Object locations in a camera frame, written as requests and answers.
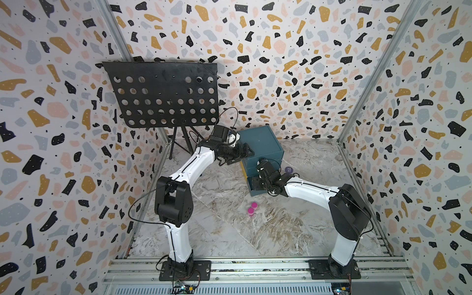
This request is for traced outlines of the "teal drawer cabinet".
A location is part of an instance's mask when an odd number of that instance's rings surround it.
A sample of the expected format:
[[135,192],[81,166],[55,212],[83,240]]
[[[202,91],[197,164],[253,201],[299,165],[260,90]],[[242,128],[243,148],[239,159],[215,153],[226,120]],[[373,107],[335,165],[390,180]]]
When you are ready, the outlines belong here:
[[239,141],[241,143],[247,143],[254,152],[254,156],[244,158],[240,163],[243,177],[249,189],[249,194],[252,197],[264,194],[266,192],[265,190],[255,189],[252,183],[253,178],[259,178],[256,169],[258,161],[260,158],[269,159],[272,166],[280,170],[284,150],[268,125],[242,130],[239,132],[239,135]]

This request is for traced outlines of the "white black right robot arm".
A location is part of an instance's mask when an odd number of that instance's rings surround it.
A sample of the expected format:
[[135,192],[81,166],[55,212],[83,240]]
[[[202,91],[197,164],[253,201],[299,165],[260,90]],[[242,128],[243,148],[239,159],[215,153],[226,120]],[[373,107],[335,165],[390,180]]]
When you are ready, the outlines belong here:
[[329,211],[338,236],[328,261],[336,267],[346,267],[351,263],[361,236],[371,222],[367,205],[353,186],[326,186],[268,168],[251,177],[250,184],[273,197],[301,199]]

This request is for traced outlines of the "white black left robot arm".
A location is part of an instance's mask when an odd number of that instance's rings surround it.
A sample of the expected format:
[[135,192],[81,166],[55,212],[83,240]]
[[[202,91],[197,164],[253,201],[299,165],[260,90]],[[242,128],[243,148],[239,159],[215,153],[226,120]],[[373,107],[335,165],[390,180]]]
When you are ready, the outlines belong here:
[[251,156],[254,151],[247,143],[225,145],[204,141],[181,168],[170,177],[157,180],[154,211],[165,225],[172,263],[185,264],[193,257],[187,225],[194,210],[193,185],[214,161],[221,159],[232,165]]

